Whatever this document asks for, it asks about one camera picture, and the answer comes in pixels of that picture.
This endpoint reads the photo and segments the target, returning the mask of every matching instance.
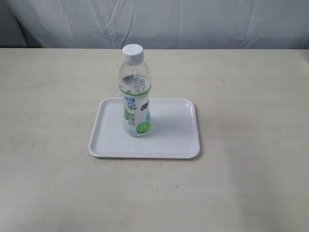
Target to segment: green lime graphic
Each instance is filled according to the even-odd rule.
[[[129,117],[130,117],[129,111],[128,109],[125,108],[125,119],[129,119]]]
[[[137,125],[136,131],[138,133],[145,133],[150,129],[150,127],[151,127],[150,122],[142,122],[142,123]]]

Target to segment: plastic bottle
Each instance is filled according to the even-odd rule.
[[[119,89],[124,104],[124,128],[131,136],[145,135],[151,127],[149,90],[151,76],[144,60],[143,47],[129,44],[123,48],[119,70]]]

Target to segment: bottle label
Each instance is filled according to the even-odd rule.
[[[124,103],[124,127],[128,132],[146,133],[151,127],[149,92],[138,96],[122,92]]]

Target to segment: tray rim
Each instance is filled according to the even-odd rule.
[[[161,157],[161,156],[158,156],[158,157],[154,157],[154,156],[152,156],[152,157],[131,156],[130,157],[130,156],[127,156],[127,157],[125,157],[125,156],[120,156],[120,155],[117,155],[117,156],[108,155],[107,153],[106,153],[106,155],[102,156],[101,154],[94,152],[91,149],[91,144],[93,142],[93,138],[94,138],[94,134],[95,134],[95,130],[96,130],[96,125],[98,123],[99,113],[101,112],[102,105],[105,102],[108,102],[108,101],[111,101],[111,100],[121,100],[121,97],[105,98],[99,104],[99,107],[98,107],[98,110],[97,110],[97,115],[96,115],[96,118],[95,118],[95,121],[94,121],[94,124],[93,124],[93,128],[92,128],[89,143],[88,143],[88,152],[92,156],[94,156],[96,158],[101,158],[101,159],[173,159],[173,160],[184,160],[185,159],[185,160],[189,160],[189,159],[195,158],[200,153],[200,141],[199,141],[199,132],[198,132],[198,126],[197,126],[197,114],[196,114],[195,104],[191,100],[186,99],[186,98],[150,98],[150,100],[187,101],[192,105],[192,114],[195,116],[195,117],[193,117],[193,128],[194,128],[194,131],[196,131],[196,133],[197,133],[197,150],[194,153],[192,152],[192,154],[190,156],[187,156],[187,157],[166,157],[166,158]]]

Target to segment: beige table surface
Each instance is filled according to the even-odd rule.
[[[196,104],[193,160],[96,159],[120,50],[0,49],[1,232],[309,231],[309,51],[147,50]]]

